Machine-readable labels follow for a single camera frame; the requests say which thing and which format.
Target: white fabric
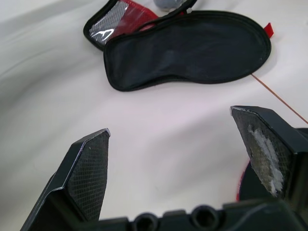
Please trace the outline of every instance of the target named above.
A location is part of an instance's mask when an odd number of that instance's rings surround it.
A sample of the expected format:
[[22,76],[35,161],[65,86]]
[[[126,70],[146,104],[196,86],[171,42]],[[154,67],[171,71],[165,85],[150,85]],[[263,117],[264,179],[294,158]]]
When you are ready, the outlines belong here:
[[[82,34],[106,0],[21,2],[1,2],[0,230],[21,228],[71,143],[96,130],[111,131],[101,218],[134,219],[235,200],[247,154],[230,106],[271,108],[306,127],[252,77],[116,91],[102,52]],[[272,54],[256,75],[308,116],[307,1],[199,0],[195,8],[272,22]]]

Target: carbon fiber finger pad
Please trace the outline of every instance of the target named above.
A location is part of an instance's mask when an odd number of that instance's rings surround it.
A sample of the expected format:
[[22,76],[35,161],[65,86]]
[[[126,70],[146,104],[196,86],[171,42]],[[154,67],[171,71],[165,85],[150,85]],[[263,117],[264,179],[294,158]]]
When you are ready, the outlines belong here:
[[232,116],[261,183],[273,196],[284,197],[291,151],[255,113],[233,107]]
[[67,190],[87,220],[98,220],[107,185],[108,132],[89,140],[67,184]]

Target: black zippered pouch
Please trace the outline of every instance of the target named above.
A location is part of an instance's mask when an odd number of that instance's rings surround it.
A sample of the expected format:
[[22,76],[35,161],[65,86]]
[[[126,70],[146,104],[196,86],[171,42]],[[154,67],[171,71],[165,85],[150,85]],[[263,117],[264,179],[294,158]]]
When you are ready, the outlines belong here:
[[187,0],[168,15],[106,42],[104,63],[113,88],[132,91],[170,81],[224,83],[265,63],[271,43],[258,23],[230,12],[187,13],[196,1]]

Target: white residue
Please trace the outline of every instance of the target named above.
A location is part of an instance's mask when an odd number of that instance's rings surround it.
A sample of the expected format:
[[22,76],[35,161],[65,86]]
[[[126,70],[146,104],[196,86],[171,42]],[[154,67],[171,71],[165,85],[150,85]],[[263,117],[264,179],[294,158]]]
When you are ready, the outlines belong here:
[[260,149],[269,160],[269,166],[272,172],[272,176],[267,177],[272,178],[270,181],[270,192],[273,196],[276,196],[277,191],[282,191],[283,175],[279,170],[279,161],[274,146],[271,141],[262,134],[259,128],[257,128],[255,131],[252,131],[251,125],[249,125],[248,132],[254,136]]

